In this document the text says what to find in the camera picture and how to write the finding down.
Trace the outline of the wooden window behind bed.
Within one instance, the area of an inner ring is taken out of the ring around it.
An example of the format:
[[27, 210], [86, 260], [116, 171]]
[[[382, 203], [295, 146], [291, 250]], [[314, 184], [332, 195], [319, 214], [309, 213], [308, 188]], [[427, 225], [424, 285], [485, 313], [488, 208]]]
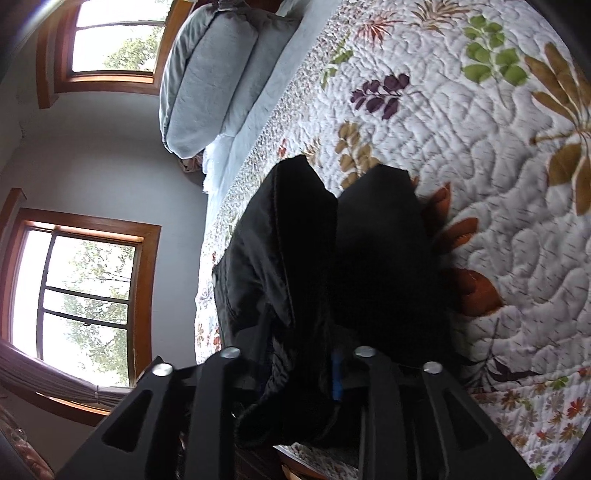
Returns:
[[155, 95], [190, 1], [66, 1], [46, 20], [36, 45], [37, 102], [63, 93]]

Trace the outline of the light blue bed sheet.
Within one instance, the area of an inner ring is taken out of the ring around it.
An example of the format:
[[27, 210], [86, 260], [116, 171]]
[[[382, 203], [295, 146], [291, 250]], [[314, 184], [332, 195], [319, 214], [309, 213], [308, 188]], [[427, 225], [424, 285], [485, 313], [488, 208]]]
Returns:
[[247, 13], [259, 38], [231, 99], [221, 134], [204, 150], [207, 223], [214, 221], [277, 102], [338, 7], [338, 1], [285, 1], [276, 14], [256, 8]]

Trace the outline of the floral quilted bedspread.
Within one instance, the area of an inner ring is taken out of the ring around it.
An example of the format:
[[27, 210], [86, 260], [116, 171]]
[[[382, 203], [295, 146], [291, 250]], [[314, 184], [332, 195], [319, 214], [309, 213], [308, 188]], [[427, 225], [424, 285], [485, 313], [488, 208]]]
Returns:
[[195, 354], [329, 478], [590, 475], [590, 83], [527, 1], [346, 1], [211, 182]]

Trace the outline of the wooden side window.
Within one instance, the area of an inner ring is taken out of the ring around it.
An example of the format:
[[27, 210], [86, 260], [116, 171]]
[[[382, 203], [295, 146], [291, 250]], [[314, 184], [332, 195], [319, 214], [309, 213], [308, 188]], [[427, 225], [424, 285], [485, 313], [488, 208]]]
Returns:
[[[20, 188], [1, 208], [1, 340], [102, 387], [132, 387], [152, 359], [158, 225], [31, 209]], [[2, 386], [95, 426], [112, 409]]]

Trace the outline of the folded grey-blue duvet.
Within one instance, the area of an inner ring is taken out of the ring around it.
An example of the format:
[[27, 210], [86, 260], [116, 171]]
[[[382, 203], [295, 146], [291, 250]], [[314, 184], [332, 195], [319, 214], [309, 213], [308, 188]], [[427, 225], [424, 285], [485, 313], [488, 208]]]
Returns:
[[160, 84], [164, 147], [187, 159], [214, 142], [259, 30], [245, 1], [216, 1], [193, 11], [170, 49]]

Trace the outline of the black pants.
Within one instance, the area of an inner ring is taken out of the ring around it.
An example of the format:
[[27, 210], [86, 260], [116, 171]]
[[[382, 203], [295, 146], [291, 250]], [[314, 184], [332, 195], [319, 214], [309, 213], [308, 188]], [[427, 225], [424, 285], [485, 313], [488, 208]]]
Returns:
[[424, 363], [455, 368], [452, 278], [408, 172], [378, 165], [335, 195], [304, 156], [270, 170], [212, 271], [221, 341], [254, 365], [242, 446], [318, 446], [356, 428], [332, 399], [332, 352], [368, 345], [412, 397]]

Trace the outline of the pile of clothes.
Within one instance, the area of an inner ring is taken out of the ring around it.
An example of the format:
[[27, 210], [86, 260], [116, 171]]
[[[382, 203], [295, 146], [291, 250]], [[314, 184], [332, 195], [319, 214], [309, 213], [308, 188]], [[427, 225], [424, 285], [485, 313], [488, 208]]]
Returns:
[[185, 174], [195, 173], [202, 169], [202, 162], [204, 162], [204, 153], [199, 152], [187, 159], [179, 159], [178, 164]]

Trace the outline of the grey curtain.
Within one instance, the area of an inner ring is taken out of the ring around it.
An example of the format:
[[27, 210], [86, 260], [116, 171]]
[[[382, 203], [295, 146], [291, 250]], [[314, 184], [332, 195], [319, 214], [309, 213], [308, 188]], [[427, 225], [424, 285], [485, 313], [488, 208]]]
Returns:
[[102, 387], [66, 374], [31, 358], [1, 340], [1, 382], [29, 394], [109, 409], [117, 406], [132, 387]]

